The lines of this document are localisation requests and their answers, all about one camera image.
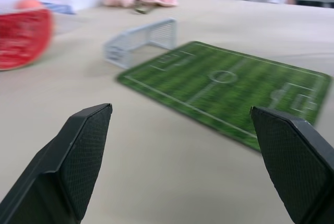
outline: red basket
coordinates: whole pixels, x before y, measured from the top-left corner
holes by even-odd
[[[0,70],[36,61],[47,48],[53,31],[48,9],[0,15]]]

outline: miniature soccer goal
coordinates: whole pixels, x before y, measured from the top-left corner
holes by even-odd
[[[132,51],[144,45],[174,49],[176,20],[169,18],[122,32],[104,45],[105,59],[128,69],[132,67]]]

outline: tabletop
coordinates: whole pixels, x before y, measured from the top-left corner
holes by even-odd
[[[97,7],[53,39],[40,61],[0,73],[0,199],[34,154],[83,108],[112,103],[102,167],[85,223],[292,223],[259,153],[118,84],[102,45],[173,17],[177,44],[201,41],[334,76],[334,10],[236,0],[180,0],[147,15]],[[143,48],[137,63],[162,49]],[[334,91],[317,124],[334,144]]]

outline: miniature soccer field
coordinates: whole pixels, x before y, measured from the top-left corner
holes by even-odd
[[[256,150],[252,106],[314,124],[331,82],[322,73],[201,42],[127,70],[118,80]]]

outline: beige table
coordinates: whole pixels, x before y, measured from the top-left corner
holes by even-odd
[[[292,223],[261,156],[116,83],[102,43],[124,29],[178,20],[198,40],[334,75],[334,10],[234,0],[180,0],[148,15],[96,8],[55,38],[43,60],[0,73],[0,198],[36,151],[82,108],[113,103],[103,164],[83,224]],[[137,52],[142,62],[162,50]],[[334,94],[318,130],[334,144]]]

